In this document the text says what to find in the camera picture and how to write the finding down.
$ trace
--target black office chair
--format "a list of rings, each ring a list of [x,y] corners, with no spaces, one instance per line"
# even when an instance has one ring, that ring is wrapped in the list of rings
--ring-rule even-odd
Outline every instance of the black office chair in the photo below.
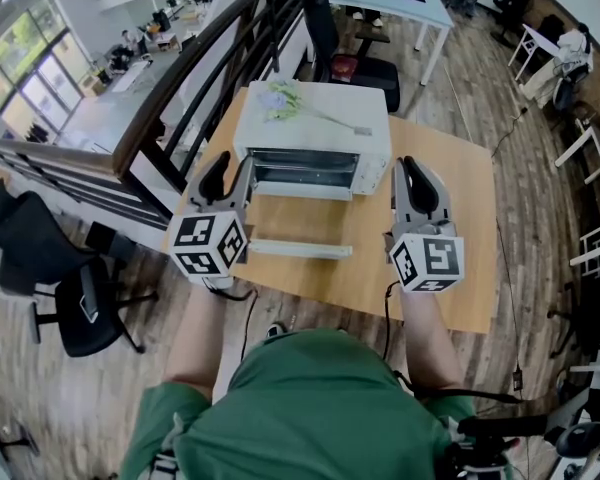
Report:
[[[580,300],[573,283],[567,283],[564,291],[570,293],[571,312],[551,310],[547,318],[560,317],[569,322],[569,327],[550,357],[553,359],[562,354],[574,335],[576,341],[571,350],[581,348],[585,355],[594,354],[600,349],[600,277],[591,275],[582,278]]]
[[[366,57],[373,41],[388,43],[389,38],[383,34],[359,32],[356,38],[362,39],[362,45],[356,55],[336,54],[340,38],[329,0],[304,0],[304,14],[317,56],[314,82],[382,89],[388,111],[397,111],[400,107],[398,69],[390,62]]]
[[[157,294],[118,301],[118,292],[123,288],[117,279],[119,269],[115,268],[110,276],[97,252],[71,243],[38,194],[25,192],[15,198],[7,192],[3,180],[0,180],[0,248],[0,286],[5,291],[55,297],[55,314],[40,315],[37,304],[30,305],[35,343],[40,343],[40,325],[57,323],[71,357],[95,354],[120,336],[136,352],[144,352],[144,347],[129,335],[118,310],[145,300],[157,300]],[[128,260],[128,252],[123,259]],[[37,291],[37,283],[59,284],[52,295]]]

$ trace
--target railing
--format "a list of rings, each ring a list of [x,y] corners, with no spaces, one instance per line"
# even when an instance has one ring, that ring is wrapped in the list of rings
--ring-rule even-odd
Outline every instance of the railing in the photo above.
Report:
[[[42,185],[158,229],[172,213],[131,172],[117,177],[112,157],[0,139],[0,164]]]
[[[298,19],[303,3],[302,0],[265,0],[264,6],[254,15],[259,1],[236,0],[205,28],[195,42],[187,46],[171,65],[141,105],[116,147],[113,156],[114,169],[117,172],[126,172],[130,162],[142,151],[176,190],[184,190],[185,175],[200,146],[203,141],[211,138],[237,90],[252,80],[257,80],[269,61],[272,61],[274,71],[278,71],[280,41],[292,23]],[[194,72],[211,47],[234,24],[238,27],[233,43],[201,84],[162,150],[150,135],[153,123],[160,119],[161,113],[187,76]],[[178,168],[171,161],[171,156],[200,104],[223,71],[225,76],[220,94],[200,126],[184,162]]]
[[[139,172],[134,169],[138,176],[131,172],[138,154],[143,153],[164,180],[182,193],[196,153],[210,139],[240,87],[260,78],[268,65],[267,70],[278,71],[281,41],[302,18],[301,9],[302,0],[235,0],[177,57],[140,106],[113,154],[0,139],[0,164],[76,201],[166,229],[172,212],[138,179]],[[151,134],[154,124],[187,77],[201,72],[200,61],[220,38],[229,39],[226,45],[218,43],[226,49],[218,58],[206,57],[210,72],[203,73],[199,89],[163,150]],[[214,96],[214,91],[211,109],[177,167],[171,156],[203,99]]]

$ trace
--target wooden floor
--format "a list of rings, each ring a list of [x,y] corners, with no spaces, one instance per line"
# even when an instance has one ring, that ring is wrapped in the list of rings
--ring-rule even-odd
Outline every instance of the wooden floor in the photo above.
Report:
[[[342,45],[355,50],[357,24],[342,14],[338,15]],[[418,82],[433,32],[418,53],[413,50],[416,24],[383,17],[391,44],[373,45],[369,55],[398,66],[402,84],[399,116],[493,149],[510,130],[511,117],[526,105],[517,93],[513,66],[507,67],[511,51],[491,39],[489,31],[494,25],[486,15],[479,14],[471,21],[454,16],[454,20],[456,26],[426,88]],[[548,320],[546,313],[567,303],[561,290],[573,276],[568,259],[576,253],[583,217],[579,203],[582,174],[572,165],[559,171],[553,166],[561,150],[542,113],[531,107],[494,158],[497,215],[510,268],[513,307],[500,249],[491,332],[452,333],[468,387],[511,392],[511,373],[519,358],[524,396],[537,398],[552,393],[556,375],[566,364],[580,361],[577,355],[548,359],[564,329],[560,322]],[[76,240],[84,236],[81,226],[64,224]],[[42,452],[37,459],[24,451],[10,453],[18,478],[105,478],[117,470],[142,390],[160,379],[189,291],[187,282],[165,257],[148,251],[138,253],[127,279],[135,280],[134,294],[156,285],[161,294],[155,306],[127,312],[126,322],[133,335],[147,345],[144,356],[135,355],[118,342],[94,357],[70,359],[52,326],[43,328],[42,344],[33,345],[26,304],[0,300],[0,434],[7,437],[5,430],[14,432],[15,421],[21,421]],[[247,307],[246,303],[230,305],[218,394],[238,364]],[[342,327],[378,351],[386,332],[382,318],[260,287],[248,329],[249,345],[258,342],[274,320],[283,320],[294,329]],[[392,322],[389,362],[404,369],[405,347],[398,332],[401,325]],[[493,402],[478,401],[481,411],[493,406]],[[525,446],[513,453],[517,466],[529,478],[546,478],[555,458],[552,449],[533,439],[528,452],[530,475]]]

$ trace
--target cable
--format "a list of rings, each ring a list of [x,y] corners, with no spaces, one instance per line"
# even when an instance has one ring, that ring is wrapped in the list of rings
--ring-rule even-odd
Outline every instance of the cable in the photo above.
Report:
[[[520,376],[520,389],[516,389],[514,385],[515,391],[522,392],[522,370],[520,368],[520,333],[518,332],[518,318],[516,317],[516,307],[513,302],[513,287],[511,285],[511,272],[509,271],[509,262],[507,261],[507,253],[504,250],[504,240],[502,239],[502,230],[500,229],[500,223],[498,219],[496,219],[496,226],[498,228],[498,236],[500,237],[500,247],[502,248],[502,258],[504,259],[504,268],[507,272],[507,281],[509,282],[509,295],[511,296],[511,312],[513,313],[513,327],[516,332],[516,372],[514,372],[514,384],[515,384],[515,376],[519,374]]]
[[[258,300],[258,297],[260,296],[260,294],[258,293],[258,290],[256,290],[255,288],[252,288],[244,295],[231,295],[230,293],[227,293],[224,290],[221,290],[219,288],[214,288],[213,286],[209,285],[204,277],[202,278],[202,282],[207,287],[207,290],[209,290],[214,295],[218,295],[219,297],[222,297],[223,299],[231,300],[234,302],[243,302],[243,301],[247,300],[251,296],[252,293],[255,293],[255,297],[251,301],[251,306],[249,306],[249,311],[247,312],[247,321],[244,324],[244,338],[242,340],[242,350],[240,351],[240,361],[242,361],[244,359],[245,349],[247,348],[247,333],[249,331],[249,320],[251,320],[251,313],[253,313],[253,308],[256,305],[256,301]]]
[[[395,285],[398,284],[398,281],[394,281],[389,286],[387,286],[387,291],[384,292],[384,319],[387,324],[387,333],[385,335],[384,340],[384,352],[382,353],[382,360],[387,360],[387,353],[389,352],[389,340],[391,339],[391,320],[389,320],[389,297],[391,297],[391,290]]]
[[[527,110],[529,110],[527,107],[522,107],[522,110],[520,111],[520,113],[518,114],[518,117],[515,117],[513,119],[513,123],[511,124],[511,130],[509,130],[509,133],[505,134],[499,141],[498,144],[496,145],[496,148],[493,150],[493,153],[491,153],[491,158],[493,158],[494,156],[496,156],[496,153],[498,152],[498,148],[500,148],[500,144],[502,144],[502,141],[504,139],[506,139],[509,135],[511,135],[513,133],[513,130],[516,129],[516,124],[518,123],[518,119],[520,119],[523,115],[525,115],[527,113]]]
[[[247,312],[247,321],[244,323],[244,338],[242,340],[242,350],[240,351],[240,361],[244,359],[244,351],[247,348],[247,333],[249,332],[249,320],[251,320],[251,313],[253,313],[253,307],[256,305],[256,301],[260,296],[258,290],[256,290],[255,288],[252,291],[255,292],[256,296],[251,301],[251,306],[249,307],[249,311]]]
[[[511,464],[511,467],[513,469],[515,469],[524,480],[528,480],[529,477],[524,476],[524,473],[522,471],[520,471],[520,469],[518,467],[514,466],[513,464]]]
[[[527,478],[531,479],[531,459],[529,458],[529,437],[525,437],[527,441]]]

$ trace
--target green shirt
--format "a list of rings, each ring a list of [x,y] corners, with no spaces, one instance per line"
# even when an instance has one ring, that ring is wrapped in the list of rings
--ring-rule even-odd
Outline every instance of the green shirt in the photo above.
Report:
[[[236,371],[211,406],[195,389],[164,383],[140,404],[122,480],[136,480],[173,429],[185,478],[434,478],[450,443],[438,418],[473,415],[471,398],[421,404],[387,364],[348,334],[319,329],[271,338]]]

